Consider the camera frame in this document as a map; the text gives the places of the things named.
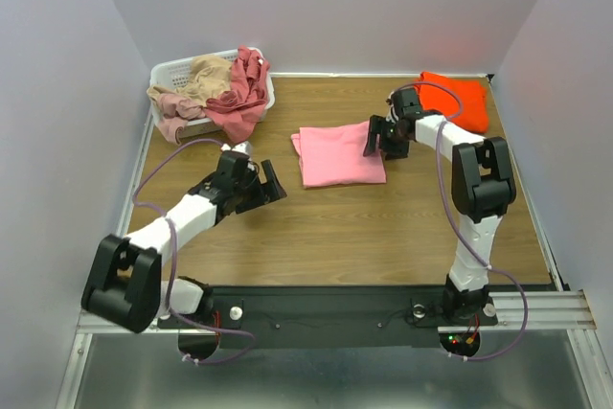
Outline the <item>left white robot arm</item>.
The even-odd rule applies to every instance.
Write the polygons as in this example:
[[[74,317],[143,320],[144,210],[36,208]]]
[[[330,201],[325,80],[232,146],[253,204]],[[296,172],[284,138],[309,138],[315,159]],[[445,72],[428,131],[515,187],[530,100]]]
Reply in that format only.
[[[169,288],[162,268],[194,237],[226,216],[286,197],[272,162],[252,161],[225,150],[216,170],[191,187],[169,211],[125,237],[101,240],[81,295],[81,308],[132,332],[142,332],[161,308]]]

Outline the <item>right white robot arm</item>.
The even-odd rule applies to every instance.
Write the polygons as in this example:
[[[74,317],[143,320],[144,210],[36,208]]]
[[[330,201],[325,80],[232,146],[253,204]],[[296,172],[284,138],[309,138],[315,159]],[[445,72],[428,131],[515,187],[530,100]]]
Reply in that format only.
[[[438,185],[445,214],[458,239],[447,274],[441,312],[462,323],[488,303],[490,253],[495,233],[516,198],[508,144],[467,131],[442,112],[421,105],[419,82],[404,85],[388,99],[388,115],[369,120],[363,155],[406,158],[412,142],[436,155]]]

